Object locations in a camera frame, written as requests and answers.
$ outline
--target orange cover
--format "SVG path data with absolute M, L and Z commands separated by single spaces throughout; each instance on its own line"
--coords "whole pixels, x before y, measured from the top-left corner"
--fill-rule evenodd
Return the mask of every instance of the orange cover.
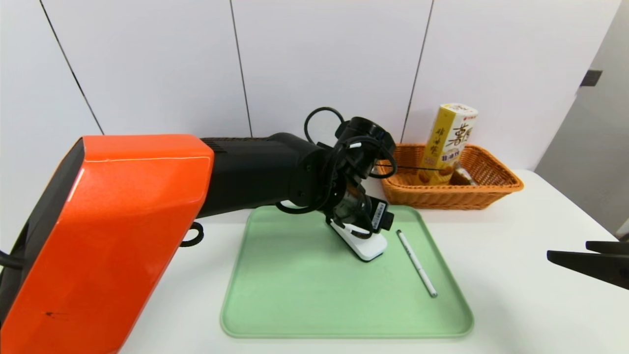
M 116 353 L 205 201 L 191 135 L 88 136 L 57 223 L 1 331 L 3 354 Z

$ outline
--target yellow box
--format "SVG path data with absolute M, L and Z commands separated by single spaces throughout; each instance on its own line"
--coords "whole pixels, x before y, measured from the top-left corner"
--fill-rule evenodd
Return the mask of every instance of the yellow box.
M 460 103 L 441 105 L 421 157 L 420 169 L 415 174 L 417 185 L 438 186 L 450 182 L 477 116 L 477 110 Z

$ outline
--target black robot arm segment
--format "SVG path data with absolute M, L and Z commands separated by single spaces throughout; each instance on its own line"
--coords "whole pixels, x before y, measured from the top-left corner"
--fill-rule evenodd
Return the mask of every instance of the black robot arm segment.
M 321 110 L 331 108 L 314 111 L 306 127 Z M 315 145 L 289 133 L 268 138 L 202 139 L 214 150 L 215 161 L 208 196 L 198 216 L 275 204 L 290 214 L 319 210 L 328 223 L 353 224 L 364 230 L 352 231 L 361 238 L 388 230 L 393 221 L 388 203 L 366 195 L 360 184 L 368 176 L 387 178 L 396 172 L 391 134 L 368 119 L 354 117 L 343 121 L 335 135 L 334 147 Z M 371 172 L 380 159 L 390 161 L 390 173 Z M 299 208 L 282 205 L 285 200 Z
M 199 217 L 283 200 L 305 207 L 320 198 L 326 159 L 321 147 L 289 133 L 202 141 L 214 150 L 214 168 Z

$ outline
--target black vent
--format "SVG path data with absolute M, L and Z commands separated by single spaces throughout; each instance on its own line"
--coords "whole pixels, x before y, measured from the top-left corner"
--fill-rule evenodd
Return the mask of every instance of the black vent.
M 220 146 L 221 141 L 265 141 L 268 138 L 201 138 L 210 149 L 214 150 L 215 154 L 226 153 L 225 149 Z

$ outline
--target black strap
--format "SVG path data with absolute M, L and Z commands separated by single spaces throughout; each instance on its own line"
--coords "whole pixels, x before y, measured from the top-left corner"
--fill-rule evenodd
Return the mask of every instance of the black strap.
M 199 224 L 198 222 L 193 222 L 192 226 L 190 227 L 190 230 L 197 230 L 197 236 L 194 239 L 188 240 L 188 241 L 181 241 L 181 244 L 179 245 L 179 247 L 190 247 L 190 246 L 194 246 L 196 244 L 198 244 L 199 242 L 201 242 L 201 240 L 203 240 L 203 225 Z

